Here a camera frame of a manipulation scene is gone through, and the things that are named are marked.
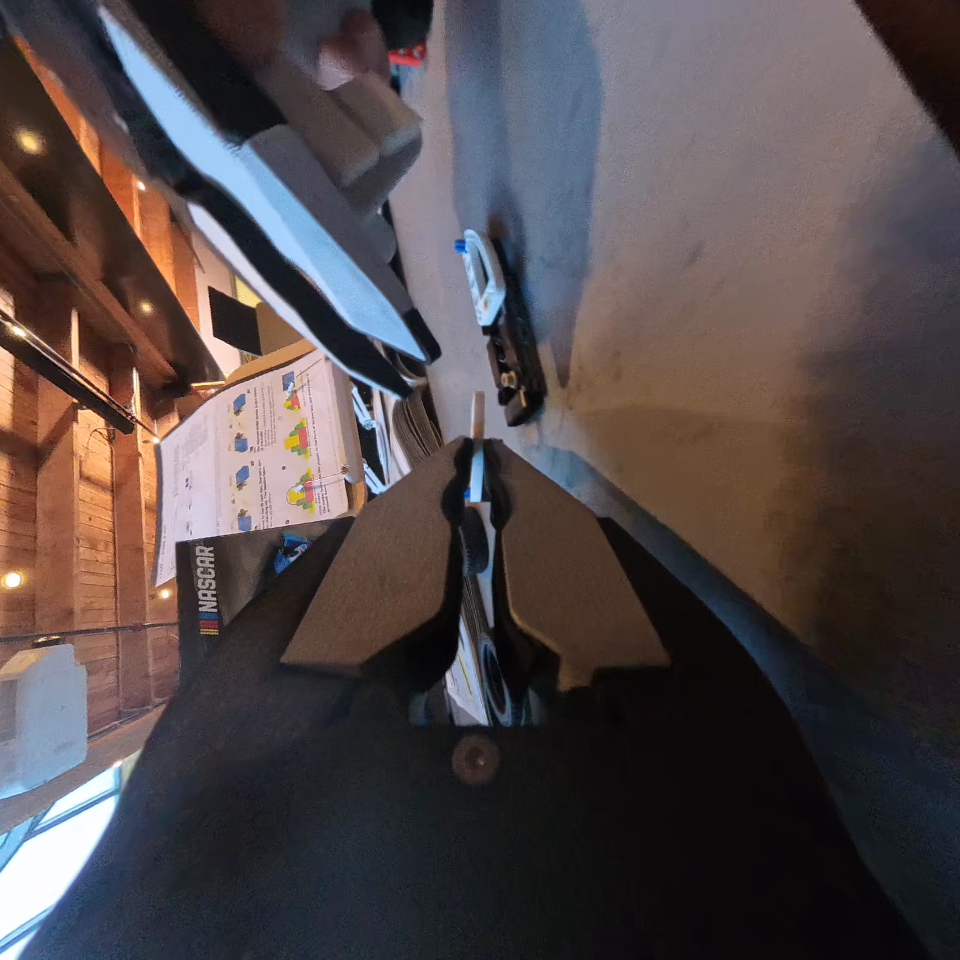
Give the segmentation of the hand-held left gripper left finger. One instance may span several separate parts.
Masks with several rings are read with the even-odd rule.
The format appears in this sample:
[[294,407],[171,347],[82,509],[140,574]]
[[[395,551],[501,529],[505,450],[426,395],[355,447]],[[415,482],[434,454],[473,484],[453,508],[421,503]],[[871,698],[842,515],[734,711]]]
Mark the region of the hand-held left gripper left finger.
[[441,679],[459,644],[467,439],[361,510],[282,655],[346,678]]

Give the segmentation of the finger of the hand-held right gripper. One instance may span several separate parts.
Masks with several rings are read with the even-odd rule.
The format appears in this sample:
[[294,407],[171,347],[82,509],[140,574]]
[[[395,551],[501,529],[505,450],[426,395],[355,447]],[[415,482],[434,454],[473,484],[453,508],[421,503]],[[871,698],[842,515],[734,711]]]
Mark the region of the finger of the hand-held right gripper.
[[375,347],[435,362],[440,346],[391,266],[396,237],[379,213],[421,148],[417,115],[373,80],[346,84],[345,95],[359,96],[356,113],[284,61],[258,78],[245,73],[283,119],[246,146],[289,190],[290,204],[243,206],[204,175],[193,196],[179,197],[186,206],[236,205]]
[[408,398],[412,386],[373,341],[345,322],[316,287],[234,203],[190,203],[199,233],[282,320],[353,378]]

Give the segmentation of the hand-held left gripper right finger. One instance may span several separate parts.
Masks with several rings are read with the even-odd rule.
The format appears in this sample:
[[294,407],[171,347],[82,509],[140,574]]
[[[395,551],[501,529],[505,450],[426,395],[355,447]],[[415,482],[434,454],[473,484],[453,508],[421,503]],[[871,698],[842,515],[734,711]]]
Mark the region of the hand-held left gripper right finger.
[[494,644],[509,690],[586,688],[671,660],[596,515],[503,441],[489,442]]

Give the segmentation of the white curved toy panel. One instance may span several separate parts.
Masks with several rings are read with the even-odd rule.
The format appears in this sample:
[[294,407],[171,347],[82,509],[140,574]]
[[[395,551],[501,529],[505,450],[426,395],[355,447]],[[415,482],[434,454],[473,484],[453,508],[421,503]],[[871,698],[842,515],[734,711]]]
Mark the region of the white curved toy panel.
[[472,505],[484,501],[486,396],[475,390],[471,401],[470,440],[472,444],[466,501]]
[[498,322],[507,296],[498,248],[487,234],[472,228],[463,231],[454,248],[462,259],[477,324],[488,332]]

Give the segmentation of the black patterned toy beam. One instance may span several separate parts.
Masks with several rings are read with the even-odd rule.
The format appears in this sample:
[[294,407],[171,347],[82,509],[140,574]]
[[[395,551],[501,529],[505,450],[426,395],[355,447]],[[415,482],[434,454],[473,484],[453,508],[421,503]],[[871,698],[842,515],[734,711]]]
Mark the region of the black patterned toy beam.
[[[540,413],[547,397],[546,378],[520,278],[507,248],[499,238],[491,239],[501,258],[507,295],[495,326],[482,332],[486,337],[486,354],[498,404],[507,426],[516,428]],[[507,370],[517,374],[516,390],[501,387],[500,374]]]

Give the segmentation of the grey desk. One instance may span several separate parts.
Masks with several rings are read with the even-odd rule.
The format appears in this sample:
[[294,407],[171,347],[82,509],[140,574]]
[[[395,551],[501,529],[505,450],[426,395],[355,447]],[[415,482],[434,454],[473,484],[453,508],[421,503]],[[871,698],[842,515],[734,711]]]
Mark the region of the grey desk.
[[487,430],[722,618],[863,858],[958,958],[958,154],[857,2],[437,2],[391,199],[493,392],[462,229],[519,260],[543,411]]

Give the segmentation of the person's right hand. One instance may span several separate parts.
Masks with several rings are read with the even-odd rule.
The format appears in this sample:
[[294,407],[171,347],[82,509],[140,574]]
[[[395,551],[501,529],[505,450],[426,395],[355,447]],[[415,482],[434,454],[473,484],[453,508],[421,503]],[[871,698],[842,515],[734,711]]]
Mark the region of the person's right hand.
[[337,90],[363,76],[390,84],[391,65],[385,36],[368,10],[348,10],[339,30],[319,42],[315,73],[318,86],[326,91]]

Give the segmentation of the black flat panel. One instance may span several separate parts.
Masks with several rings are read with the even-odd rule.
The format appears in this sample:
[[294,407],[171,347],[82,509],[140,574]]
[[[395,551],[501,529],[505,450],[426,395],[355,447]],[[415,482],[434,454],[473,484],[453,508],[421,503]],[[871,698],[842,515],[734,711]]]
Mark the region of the black flat panel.
[[262,356],[256,308],[208,286],[207,296],[213,336],[241,354]]

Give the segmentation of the tan board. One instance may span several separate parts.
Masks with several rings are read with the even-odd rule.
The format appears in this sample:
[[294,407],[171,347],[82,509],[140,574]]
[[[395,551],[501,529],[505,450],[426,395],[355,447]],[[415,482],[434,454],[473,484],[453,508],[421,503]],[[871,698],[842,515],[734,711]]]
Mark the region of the tan board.
[[354,515],[368,495],[354,383],[318,347],[298,340],[239,366],[220,390],[246,430],[252,528]]

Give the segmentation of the toy car box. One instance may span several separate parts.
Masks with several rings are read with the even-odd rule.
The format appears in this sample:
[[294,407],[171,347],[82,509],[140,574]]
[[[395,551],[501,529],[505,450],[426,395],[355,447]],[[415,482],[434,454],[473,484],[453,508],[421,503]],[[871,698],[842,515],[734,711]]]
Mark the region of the toy car box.
[[178,692],[211,659],[277,663],[354,517],[207,536],[175,546]]

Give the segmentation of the open instruction booklet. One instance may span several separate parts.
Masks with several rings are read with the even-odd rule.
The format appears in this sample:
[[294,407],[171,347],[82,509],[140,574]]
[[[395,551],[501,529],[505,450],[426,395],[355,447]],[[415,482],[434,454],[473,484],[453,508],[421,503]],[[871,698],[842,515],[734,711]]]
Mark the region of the open instruction booklet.
[[[415,389],[406,399],[390,402],[388,426],[391,482],[409,474],[444,445],[426,387]],[[414,724],[492,724],[477,656],[481,635],[488,635],[490,630],[478,577],[463,577],[457,653],[443,680],[428,692],[414,695],[410,708]]]

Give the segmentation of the laminated instruction sheet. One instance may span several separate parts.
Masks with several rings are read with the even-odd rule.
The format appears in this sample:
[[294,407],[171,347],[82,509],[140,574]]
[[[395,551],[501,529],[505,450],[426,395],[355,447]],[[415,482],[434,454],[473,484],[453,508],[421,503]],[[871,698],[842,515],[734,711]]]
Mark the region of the laminated instruction sheet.
[[159,442],[153,579],[176,545],[338,519],[361,504],[353,384],[311,350],[217,391]]

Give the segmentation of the white bulky object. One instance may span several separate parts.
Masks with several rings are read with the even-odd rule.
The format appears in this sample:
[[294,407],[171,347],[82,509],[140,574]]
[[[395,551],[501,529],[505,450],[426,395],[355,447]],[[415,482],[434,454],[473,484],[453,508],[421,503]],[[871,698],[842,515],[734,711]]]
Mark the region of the white bulky object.
[[16,653],[1,670],[1,798],[79,766],[88,742],[88,674],[73,645]]

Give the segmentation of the black metal rail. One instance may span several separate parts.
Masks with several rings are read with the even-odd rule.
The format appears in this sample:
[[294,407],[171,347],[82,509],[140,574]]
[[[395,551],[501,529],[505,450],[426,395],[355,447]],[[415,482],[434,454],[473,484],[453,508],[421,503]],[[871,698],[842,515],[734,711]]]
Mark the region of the black metal rail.
[[1,312],[1,347],[81,408],[100,416],[110,427],[125,435],[133,434],[138,427],[146,428],[130,409],[101,390],[53,347],[5,311]]

